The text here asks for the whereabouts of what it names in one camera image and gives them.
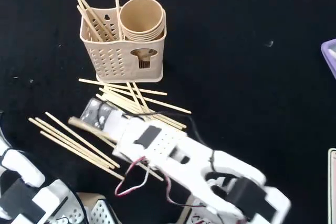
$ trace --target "perforated plastic basket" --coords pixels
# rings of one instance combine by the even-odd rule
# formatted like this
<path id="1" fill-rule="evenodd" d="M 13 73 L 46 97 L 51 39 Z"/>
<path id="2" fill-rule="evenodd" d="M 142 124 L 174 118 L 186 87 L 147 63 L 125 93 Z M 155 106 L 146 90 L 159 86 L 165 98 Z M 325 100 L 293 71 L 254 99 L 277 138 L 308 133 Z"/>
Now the perforated plastic basket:
<path id="1" fill-rule="evenodd" d="M 79 36 L 88 51 L 97 79 L 109 83 L 160 81 L 163 77 L 162 60 L 166 27 L 163 36 L 158 40 L 149 42 L 120 40 L 116 9 L 92 8 L 92 10 L 103 21 L 104 26 L 111 29 L 115 39 L 111 41 L 109 36 L 99 29 L 97 21 L 86 11 L 96 31 L 105 41 L 98 42 L 84 19 L 81 19 Z"/>

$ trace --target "purple container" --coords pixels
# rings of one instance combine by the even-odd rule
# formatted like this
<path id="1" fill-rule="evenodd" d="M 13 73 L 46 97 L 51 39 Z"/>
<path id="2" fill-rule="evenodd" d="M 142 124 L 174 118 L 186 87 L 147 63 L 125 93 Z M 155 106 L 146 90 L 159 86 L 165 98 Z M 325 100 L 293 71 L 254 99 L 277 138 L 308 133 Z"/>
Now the purple container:
<path id="1" fill-rule="evenodd" d="M 321 45 L 321 51 L 332 74 L 336 78 L 336 39 L 324 42 Z"/>

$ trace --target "wooden chopstick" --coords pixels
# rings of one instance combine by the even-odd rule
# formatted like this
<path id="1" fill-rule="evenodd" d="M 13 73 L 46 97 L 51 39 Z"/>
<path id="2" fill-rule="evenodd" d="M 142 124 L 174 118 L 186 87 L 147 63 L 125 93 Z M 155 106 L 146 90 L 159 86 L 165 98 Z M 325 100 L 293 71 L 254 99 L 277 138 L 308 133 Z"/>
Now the wooden chopstick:
<path id="1" fill-rule="evenodd" d="M 115 92 L 119 92 L 119 93 L 122 93 L 122 94 L 133 96 L 130 92 L 127 92 L 127 91 L 124 91 L 124 90 L 120 90 L 120 89 L 116 89 L 116 88 L 110 88 L 110 87 L 109 87 L 109 89 L 111 89 Z M 186 109 L 183 109 L 183 108 L 180 108 L 180 107 L 177 107 L 177 106 L 165 103 L 165 102 L 160 102 L 160 101 L 157 101 L 157 100 L 154 100 L 154 99 L 151 99 L 151 98 L 147 98 L 147 97 L 144 97 L 144 100 L 148 101 L 148 102 L 158 104 L 158 105 L 161 105 L 161 106 L 164 106 L 164 107 L 167 107 L 167 108 L 170 108 L 170 109 L 173 109 L 173 110 L 178 110 L 178 111 L 181 111 L 181 112 L 184 112 L 184 113 L 187 113 L 187 114 L 191 114 L 191 111 L 189 111 L 189 110 L 186 110 Z"/>
<path id="2" fill-rule="evenodd" d="M 79 118 L 76 118 L 76 117 L 74 117 L 74 116 L 70 117 L 68 123 L 71 124 L 71 125 L 73 125 L 73 126 L 77 126 L 77 127 L 79 127 L 80 129 L 87 130 L 88 132 L 92 133 L 93 135 L 95 135 L 96 137 L 98 137 L 99 139 L 101 139 L 101 140 L 102 140 L 103 142 L 105 142 L 106 144 L 110 145 L 112 148 L 115 148 L 115 145 L 114 145 L 111 141 L 113 141 L 113 142 L 116 143 L 116 140 L 113 140 L 112 138 L 108 137 L 108 139 L 110 140 L 110 141 L 109 141 L 107 138 L 105 138 L 105 137 L 103 136 L 103 134 L 101 134 L 101 133 L 98 132 L 99 130 L 97 130 L 97 131 L 92 131 L 92 129 L 90 129 L 90 128 L 93 127 L 93 126 L 91 126 L 91 125 L 90 125 L 90 127 L 86 127 L 86 128 L 84 129 L 84 128 L 83 128 L 83 124 L 82 124 L 81 122 L 79 122 L 79 121 L 81 121 L 82 123 L 86 124 L 85 122 L 83 122 L 82 120 L 80 120 Z M 143 168 L 144 170 L 147 169 L 147 167 L 146 167 L 145 165 L 141 164 L 141 163 L 140 163 L 139 166 L 140 166 L 141 168 Z M 159 176 L 157 173 L 155 173 L 154 171 L 150 170 L 149 173 L 150 173 L 151 175 L 153 175 L 155 178 L 159 179 L 160 181 L 163 181 L 163 178 L 160 177 L 160 176 Z"/>
<path id="3" fill-rule="evenodd" d="M 116 92 L 113 92 L 110 89 L 105 89 L 104 88 L 103 90 L 105 90 L 105 91 L 103 91 L 104 93 L 108 93 L 108 94 L 111 94 L 111 95 L 113 95 L 115 97 L 118 97 L 118 98 L 122 99 L 124 102 L 126 102 L 127 104 L 132 105 L 134 107 L 134 109 L 136 109 L 137 106 L 136 106 L 136 104 L 132 100 L 130 100 L 130 99 L 128 99 L 128 98 L 126 98 L 126 97 L 124 97 L 124 96 L 122 96 L 122 95 L 120 95 L 120 94 L 118 94 Z M 156 114 L 156 115 L 152 115 L 152 117 L 157 118 L 159 120 L 162 119 L 162 121 L 166 121 L 167 120 L 167 121 L 170 121 L 173 124 L 177 124 L 179 127 L 186 128 L 186 125 L 184 125 L 184 124 L 182 124 L 182 123 L 180 123 L 180 122 L 178 122 L 176 120 L 173 120 L 173 119 L 171 119 L 171 118 L 169 118 L 169 117 L 167 117 L 165 115 Z"/>
<path id="4" fill-rule="evenodd" d="M 88 12 L 93 16 L 93 18 L 97 21 L 98 25 L 104 30 L 104 32 L 109 36 L 109 38 L 114 41 L 113 34 L 111 30 L 107 29 L 106 26 L 102 23 L 100 17 L 97 16 L 97 14 L 91 9 L 90 5 L 85 0 L 77 0 L 79 5 L 82 3 L 82 6 L 86 7 Z"/>
<path id="5" fill-rule="evenodd" d="M 98 39 L 98 41 L 99 42 L 104 42 L 103 39 L 98 34 L 98 32 L 96 31 L 96 29 L 93 27 L 93 24 L 90 21 L 88 15 L 78 5 L 77 5 L 77 10 L 82 15 L 83 19 L 85 20 L 85 22 L 87 23 L 88 27 L 91 29 L 91 31 L 93 32 L 93 34 L 95 35 L 95 37 Z"/>
<path id="6" fill-rule="evenodd" d="M 115 144 L 111 143 L 107 138 L 109 138 L 109 134 L 106 134 L 106 132 L 100 131 L 97 128 L 91 126 L 90 124 L 83 122 L 81 119 L 76 118 L 74 116 L 69 118 L 68 124 L 78 127 L 82 130 L 88 131 L 98 137 L 100 140 L 105 142 L 106 144 L 110 145 L 112 148 L 115 148 Z"/>
<path id="7" fill-rule="evenodd" d="M 135 93 L 134 93 L 134 91 L 133 91 L 133 89 L 132 89 L 130 83 L 129 83 L 129 82 L 126 82 L 126 85 L 127 85 L 127 87 L 129 88 L 130 94 L 131 94 L 131 96 L 133 97 L 133 100 L 135 101 L 135 103 L 136 103 L 136 105 L 138 106 L 138 108 L 139 108 L 142 112 L 144 112 L 143 109 L 141 108 L 141 105 L 140 105 L 140 103 L 139 103 L 137 97 L 135 96 Z"/>
<path id="8" fill-rule="evenodd" d="M 127 100 L 129 100 L 129 102 L 128 102 L 128 101 L 123 100 L 119 97 L 116 97 L 113 93 L 109 93 L 109 91 L 107 91 L 107 90 L 104 90 L 103 92 L 104 92 L 104 95 L 102 97 L 103 98 L 106 97 L 107 100 L 111 101 L 112 103 L 115 103 L 116 105 L 124 108 L 125 110 L 127 110 L 127 111 L 129 111 L 133 114 L 141 113 L 141 111 L 139 111 L 138 107 L 134 106 L 134 103 L 132 103 L 133 102 L 132 100 L 129 100 L 129 99 L 126 98 Z M 179 122 L 175 122 L 173 120 L 168 120 L 169 118 L 166 119 L 162 115 L 157 114 L 157 115 L 153 115 L 152 117 L 154 117 L 156 119 L 159 119 L 160 121 L 164 122 L 165 124 L 173 126 L 173 127 L 177 128 L 179 130 L 183 129 L 183 127 L 179 125 L 180 124 Z"/>
<path id="9" fill-rule="evenodd" d="M 117 10 L 119 40 L 123 40 L 123 38 L 122 38 L 122 32 L 121 32 L 121 25 L 120 25 L 120 3 L 119 3 L 119 0 L 115 0 L 115 8 Z"/>
<path id="10" fill-rule="evenodd" d="M 51 125 L 47 127 L 46 125 L 43 125 L 41 122 L 34 120 L 32 118 L 28 119 L 31 123 L 35 124 L 45 132 L 49 133 L 50 135 L 58 138 L 60 141 L 64 142 L 65 144 L 69 145 L 70 147 L 76 149 L 77 151 L 81 152 L 83 155 L 90 157 L 91 159 L 95 160 L 96 162 L 108 167 L 114 168 L 114 165 L 108 163 L 103 158 L 99 157 L 95 153 L 91 152 L 90 150 L 86 149 L 85 147 L 78 144 L 73 139 L 69 138 L 67 135 L 63 134 L 59 130 L 53 128 Z"/>
<path id="11" fill-rule="evenodd" d="M 73 135 L 75 138 L 77 138 L 79 141 L 84 143 L 86 146 L 90 147 L 92 150 L 94 150 L 97 154 L 99 154 L 101 157 L 105 158 L 107 161 L 109 161 L 111 164 L 115 165 L 117 168 L 120 168 L 120 165 L 112 160 L 109 156 L 105 155 L 102 151 L 98 150 L 96 147 L 94 147 L 92 144 L 90 144 L 88 141 L 86 141 L 84 138 L 82 138 L 80 135 L 78 135 L 76 132 L 74 132 L 72 129 L 70 129 L 68 126 L 63 124 L 60 120 L 58 120 L 56 117 L 51 115 L 49 112 L 45 112 L 46 115 L 51 118 L 54 122 L 56 122 L 59 126 L 61 126 L 63 129 L 68 131 L 71 135 Z"/>
<path id="12" fill-rule="evenodd" d="M 78 81 L 84 82 L 84 83 L 89 83 L 89 84 L 100 85 L 100 86 L 108 86 L 108 87 L 117 88 L 117 89 L 126 89 L 126 90 L 129 89 L 128 87 L 122 86 L 122 85 L 104 83 L 104 82 L 100 82 L 100 81 L 86 80 L 86 79 L 82 79 L 82 78 L 78 79 Z M 140 92 L 148 93 L 148 94 L 167 95 L 167 93 L 165 93 L 165 92 L 159 92 L 159 91 L 154 91 L 154 90 L 148 90 L 148 89 L 139 89 L 139 90 L 140 90 Z"/>
<path id="13" fill-rule="evenodd" d="M 149 108 L 148 108 L 148 106 L 147 106 L 147 103 L 146 103 L 146 101 L 144 100 L 144 98 L 143 98 L 143 96 L 142 96 L 140 90 L 138 89 L 138 86 L 135 84 L 135 82 L 133 82 L 132 84 L 133 84 L 133 87 L 135 88 L 135 90 L 136 90 L 138 96 L 140 97 L 140 101 L 142 102 L 142 105 L 145 107 L 145 109 L 144 109 L 145 111 L 144 111 L 144 110 L 142 109 L 142 107 L 140 106 L 141 110 L 144 111 L 144 112 L 146 112 L 146 113 L 149 113 Z"/>
<path id="14" fill-rule="evenodd" d="M 114 177 L 120 179 L 120 180 L 123 180 L 125 179 L 123 176 L 121 176 L 120 174 L 110 170 L 110 169 L 107 169 L 105 166 L 102 166 L 101 164 L 97 163 L 96 161 L 90 159 L 89 157 L 83 155 L 81 152 L 77 151 L 76 149 L 66 145 L 65 143 L 63 143 L 62 141 L 58 140 L 57 138 L 53 137 L 52 135 L 49 135 L 48 133 L 44 132 L 44 131 L 40 131 L 40 133 L 47 137 L 48 139 L 54 141 L 55 143 L 59 144 L 60 146 L 64 147 L 65 149 L 71 151 L 72 153 L 80 156 L 81 158 L 89 161 L 90 163 L 96 165 L 97 167 L 101 168 L 102 170 L 104 170 L 105 172 L 108 172 L 109 174 L 113 175 Z"/>

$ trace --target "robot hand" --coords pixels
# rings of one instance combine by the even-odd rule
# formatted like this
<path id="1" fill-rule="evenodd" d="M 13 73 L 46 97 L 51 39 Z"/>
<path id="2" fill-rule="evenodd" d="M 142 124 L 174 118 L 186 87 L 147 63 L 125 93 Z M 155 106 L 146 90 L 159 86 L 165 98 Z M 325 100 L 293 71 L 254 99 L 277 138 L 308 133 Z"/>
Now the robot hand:
<path id="1" fill-rule="evenodd" d="M 12 149 L 1 129 L 0 156 L 1 177 L 7 170 L 20 175 L 6 191 L 0 188 L 0 218 L 19 224 L 45 223 L 69 195 L 68 187 L 59 179 L 43 187 L 45 176 L 23 153 Z"/>
<path id="2" fill-rule="evenodd" d="M 97 100 L 90 103 L 81 119 L 96 126 L 97 117 L 92 116 L 96 111 L 90 109 L 98 106 Z M 281 224 L 288 213 L 289 199 L 278 189 L 265 186 L 266 178 L 258 169 L 161 121 L 128 119 L 123 111 L 111 107 L 104 110 L 103 131 L 118 141 L 115 156 L 133 162 L 145 157 L 167 182 L 172 178 L 187 188 L 204 206 L 197 211 L 212 223 Z M 208 179 L 210 174 L 216 179 Z M 234 178 L 229 186 L 223 184 L 227 177 Z"/>

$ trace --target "dark background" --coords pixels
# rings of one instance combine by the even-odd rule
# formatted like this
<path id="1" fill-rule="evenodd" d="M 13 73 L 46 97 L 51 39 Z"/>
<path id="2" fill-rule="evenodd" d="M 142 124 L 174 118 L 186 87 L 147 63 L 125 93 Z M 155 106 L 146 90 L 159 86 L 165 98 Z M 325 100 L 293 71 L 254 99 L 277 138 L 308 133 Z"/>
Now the dark background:
<path id="1" fill-rule="evenodd" d="M 87 1 L 114 7 L 114 0 Z M 167 91 L 167 97 L 156 98 L 193 111 L 209 146 L 265 173 L 268 185 L 292 201 L 286 224 L 326 223 L 336 81 L 320 45 L 336 37 L 332 0 L 158 1 L 167 13 L 164 78 L 139 86 Z M 0 0 L 4 133 L 77 191 L 105 195 L 123 223 L 175 221 L 181 210 L 165 202 L 164 183 L 150 178 L 140 190 L 115 198 L 117 179 L 42 137 L 27 121 L 46 119 L 49 111 L 66 122 L 80 116 L 98 91 L 77 81 L 95 73 L 79 39 L 76 4 Z M 138 170 L 130 180 L 138 183 L 142 176 Z M 174 184 L 172 198 L 183 202 L 186 197 L 187 191 Z"/>

